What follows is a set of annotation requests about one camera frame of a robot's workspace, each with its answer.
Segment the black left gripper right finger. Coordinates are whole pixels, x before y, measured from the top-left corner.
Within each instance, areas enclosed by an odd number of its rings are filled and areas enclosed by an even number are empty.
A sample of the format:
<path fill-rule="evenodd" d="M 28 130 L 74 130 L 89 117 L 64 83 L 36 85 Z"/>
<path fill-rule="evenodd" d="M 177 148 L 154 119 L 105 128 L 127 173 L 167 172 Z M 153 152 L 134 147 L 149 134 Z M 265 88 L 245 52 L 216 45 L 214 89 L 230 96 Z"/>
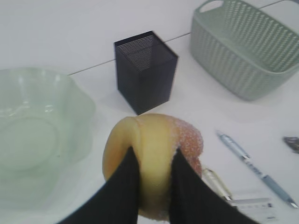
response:
<path fill-rule="evenodd" d="M 214 193 L 177 149 L 171 164 L 171 224 L 252 224 Z"/>

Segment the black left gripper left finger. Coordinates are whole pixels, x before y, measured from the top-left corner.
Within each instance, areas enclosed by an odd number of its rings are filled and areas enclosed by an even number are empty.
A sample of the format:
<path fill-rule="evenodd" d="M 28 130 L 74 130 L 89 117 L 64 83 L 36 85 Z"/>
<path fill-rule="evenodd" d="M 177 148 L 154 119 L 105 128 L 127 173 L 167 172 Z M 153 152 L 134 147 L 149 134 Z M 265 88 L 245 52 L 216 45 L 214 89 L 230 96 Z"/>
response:
<path fill-rule="evenodd" d="M 132 147 L 103 187 L 61 224 L 136 224 L 139 166 Z"/>

